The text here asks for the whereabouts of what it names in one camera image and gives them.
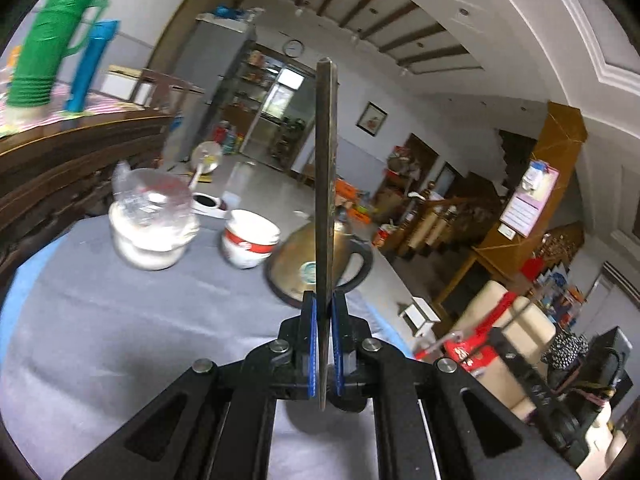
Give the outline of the dark metal chopstick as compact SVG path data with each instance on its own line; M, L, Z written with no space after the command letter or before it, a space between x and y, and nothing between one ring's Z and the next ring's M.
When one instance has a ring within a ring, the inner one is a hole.
M314 223L316 224L316 296L318 308L318 402L326 409L334 289L335 159L337 148L337 67L330 58L317 63L316 142L314 142Z

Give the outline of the red plastic chair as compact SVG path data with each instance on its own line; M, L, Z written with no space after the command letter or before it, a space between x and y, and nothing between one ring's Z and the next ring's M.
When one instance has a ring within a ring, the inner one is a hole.
M488 366L497 356L488 342L489 332L503 313L512 307L516 298L518 295L515 292L505 292L498 304L473 328L453 330L429 347L417 351L413 357L422 361L431 354L440 352L445 358L460 364L467 372Z

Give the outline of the white small stool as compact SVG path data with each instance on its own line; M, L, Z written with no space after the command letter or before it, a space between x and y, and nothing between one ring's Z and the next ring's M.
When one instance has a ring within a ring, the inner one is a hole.
M440 323L440 317L424 298L413 296L411 304L400 307L399 317L414 338L435 339L434 327Z

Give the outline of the grey table cloth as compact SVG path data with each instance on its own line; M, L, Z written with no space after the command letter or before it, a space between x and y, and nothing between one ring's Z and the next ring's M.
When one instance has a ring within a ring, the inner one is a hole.
M1 416L37 476L61 478L195 360L239 361L295 315L219 239L204 226L149 272L119 257L107 218L89 218L18 268L1 311Z

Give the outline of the gold electric kettle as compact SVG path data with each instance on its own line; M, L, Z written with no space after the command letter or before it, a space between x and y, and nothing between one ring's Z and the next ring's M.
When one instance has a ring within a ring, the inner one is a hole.
M334 219L333 277L335 286L350 292L369 275L373 266L370 244L352 232L347 209L338 206ZM358 272L348 281L343 276L350 258L360 255ZM300 309L306 290L316 290L316 228L308 221L294 231L266 260L266 279L270 289L286 304Z

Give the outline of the red white bowl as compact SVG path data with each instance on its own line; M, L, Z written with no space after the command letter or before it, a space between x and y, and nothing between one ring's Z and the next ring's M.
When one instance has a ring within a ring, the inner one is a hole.
M280 229L260 214L235 209L222 231L221 252L232 266L253 269L273 253L280 234Z

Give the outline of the clear plastic bag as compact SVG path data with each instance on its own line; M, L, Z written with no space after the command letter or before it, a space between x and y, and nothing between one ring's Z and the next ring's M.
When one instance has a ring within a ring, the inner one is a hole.
M192 210L192 193L183 178L153 168L132 169L121 160L112 177L114 201L137 226L182 230Z

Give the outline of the carved dark wooden sideboard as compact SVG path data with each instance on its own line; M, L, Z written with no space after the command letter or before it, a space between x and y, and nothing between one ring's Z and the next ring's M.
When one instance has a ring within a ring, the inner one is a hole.
M2 292L22 263L103 203L118 162L154 166L171 123L155 110L126 110L2 138Z

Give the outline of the grey refrigerator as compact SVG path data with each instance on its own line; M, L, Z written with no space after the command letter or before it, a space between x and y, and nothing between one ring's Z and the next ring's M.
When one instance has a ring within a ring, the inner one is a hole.
M198 14L172 73L198 91L186 98L181 122L166 140L168 162L183 162L212 132L232 80L256 38L255 25L211 13Z

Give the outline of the green thermos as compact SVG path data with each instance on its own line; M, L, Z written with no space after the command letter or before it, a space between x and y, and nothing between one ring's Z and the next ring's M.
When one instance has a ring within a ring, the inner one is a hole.
M47 0L22 44L13 73L6 105L37 108L49 104L51 91L64 58L80 51L89 37L73 38L89 9L98 20L107 0Z

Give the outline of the blue thermos bottle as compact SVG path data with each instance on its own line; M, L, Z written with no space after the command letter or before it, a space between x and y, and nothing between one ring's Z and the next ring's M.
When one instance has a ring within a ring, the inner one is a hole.
M65 103L67 113L80 113L85 109L86 99L91 88L96 71L103 55L119 30L120 21L99 21L89 32L88 44L77 66L76 74L70 94Z

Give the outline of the pink wall calendar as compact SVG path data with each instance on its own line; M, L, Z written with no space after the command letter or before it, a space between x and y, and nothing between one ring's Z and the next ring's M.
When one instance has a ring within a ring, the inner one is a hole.
M528 237L544 210L559 171L542 160L532 160L500 216L498 232L508 240Z

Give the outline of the framed wall picture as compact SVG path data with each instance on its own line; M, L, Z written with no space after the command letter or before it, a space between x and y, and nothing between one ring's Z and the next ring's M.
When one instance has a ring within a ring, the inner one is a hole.
M356 122L356 126L369 136L377 136L387 118L381 107L369 102Z

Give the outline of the round wall clock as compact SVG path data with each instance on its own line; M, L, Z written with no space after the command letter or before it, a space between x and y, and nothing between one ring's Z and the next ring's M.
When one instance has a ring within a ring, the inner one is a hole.
M282 46L282 53L287 58L299 58L304 52L304 44L297 39L290 39Z

